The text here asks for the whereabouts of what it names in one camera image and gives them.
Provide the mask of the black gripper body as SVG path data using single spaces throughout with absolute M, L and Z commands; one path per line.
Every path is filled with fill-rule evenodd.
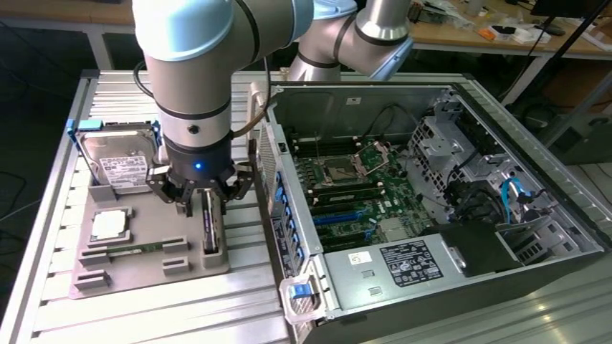
M 233 175 L 230 138 L 222 138 L 205 147 L 186 147 L 165 138 L 165 147 L 172 170 L 181 178 L 197 182 L 225 182 Z

